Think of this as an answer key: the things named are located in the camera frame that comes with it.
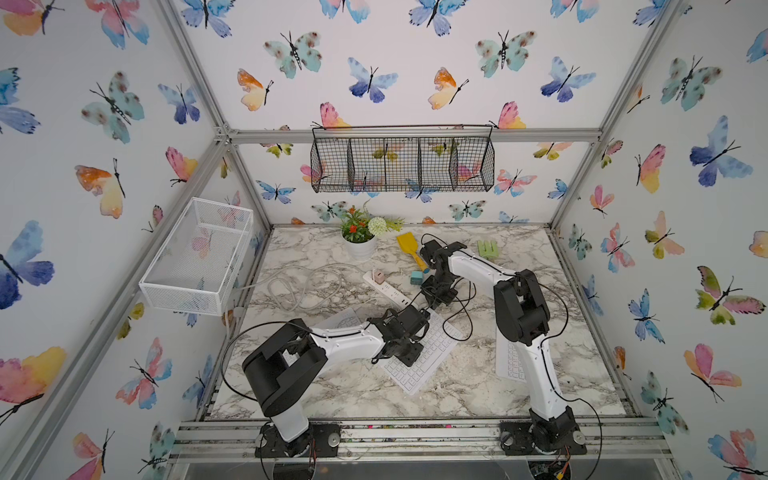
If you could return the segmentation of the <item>teal USB charger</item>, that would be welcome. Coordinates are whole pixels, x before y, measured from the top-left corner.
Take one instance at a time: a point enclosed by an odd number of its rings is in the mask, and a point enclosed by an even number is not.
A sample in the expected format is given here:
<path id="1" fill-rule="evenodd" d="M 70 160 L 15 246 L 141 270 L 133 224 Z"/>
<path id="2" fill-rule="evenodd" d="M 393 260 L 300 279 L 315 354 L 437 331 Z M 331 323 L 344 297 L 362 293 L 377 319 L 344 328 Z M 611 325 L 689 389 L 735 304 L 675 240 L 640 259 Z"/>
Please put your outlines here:
<path id="1" fill-rule="evenodd" d="M 413 271 L 410 275 L 411 285 L 421 285 L 424 282 L 424 273 L 422 271 Z"/>

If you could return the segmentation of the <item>white power strip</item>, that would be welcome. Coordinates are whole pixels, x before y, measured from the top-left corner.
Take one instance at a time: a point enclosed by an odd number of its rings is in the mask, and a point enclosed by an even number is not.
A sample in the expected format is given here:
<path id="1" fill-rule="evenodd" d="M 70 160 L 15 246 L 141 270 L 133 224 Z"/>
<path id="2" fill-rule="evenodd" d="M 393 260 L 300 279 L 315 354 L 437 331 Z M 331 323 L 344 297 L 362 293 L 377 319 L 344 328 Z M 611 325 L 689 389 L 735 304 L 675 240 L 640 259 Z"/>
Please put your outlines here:
<path id="1" fill-rule="evenodd" d="M 363 280 L 379 294 L 387 298 L 390 302 L 396 305 L 398 308 L 403 309 L 412 303 L 412 300 L 397 290 L 394 286 L 387 281 L 383 281 L 381 284 L 377 283 L 373 278 L 373 272 L 368 271 L 363 274 Z"/>

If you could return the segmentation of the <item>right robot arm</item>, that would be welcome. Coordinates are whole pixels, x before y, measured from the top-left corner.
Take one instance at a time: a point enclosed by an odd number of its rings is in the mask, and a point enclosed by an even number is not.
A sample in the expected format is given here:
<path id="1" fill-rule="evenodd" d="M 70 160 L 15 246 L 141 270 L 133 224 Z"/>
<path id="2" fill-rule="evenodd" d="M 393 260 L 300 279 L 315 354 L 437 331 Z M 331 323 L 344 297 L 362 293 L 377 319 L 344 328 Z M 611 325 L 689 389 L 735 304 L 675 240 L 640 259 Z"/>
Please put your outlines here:
<path id="1" fill-rule="evenodd" d="M 586 440 L 562 396 L 546 344 L 550 311 L 535 274 L 505 270 L 469 252 L 461 242 L 442 246 L 430 240 L 419 255 L 433 272 L 422 285 L 431 308 L 452 302 L 457 296 L 454 284 L 468 281 L 493 300 L 497 330 L 517 352 L 529 391 L 531 423 L 527 430 L 501 429 L 501 439 L 512 442 L 504 451 L 586 454 Z"/>

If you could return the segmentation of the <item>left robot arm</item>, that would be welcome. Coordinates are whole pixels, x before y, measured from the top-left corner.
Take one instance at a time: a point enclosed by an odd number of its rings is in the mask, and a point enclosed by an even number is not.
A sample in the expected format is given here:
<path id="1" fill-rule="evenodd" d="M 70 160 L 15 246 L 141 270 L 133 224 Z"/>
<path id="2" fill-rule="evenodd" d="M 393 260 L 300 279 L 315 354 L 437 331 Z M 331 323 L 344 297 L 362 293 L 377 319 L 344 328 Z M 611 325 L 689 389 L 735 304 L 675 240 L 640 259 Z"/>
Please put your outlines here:
<path id="1" fill-rule="evenodd" d="M 407 306 L 389 308 L 356 327 L 311 328 L 300 318 L 281 327 L 242 362 L 242 370 L 269 426 L 258 453 L 296 457 L 315 444 L 302 397 L 317 377 L 341 363 L 396 359 L 414 365 L 430 329 L 431 314 Z"/>

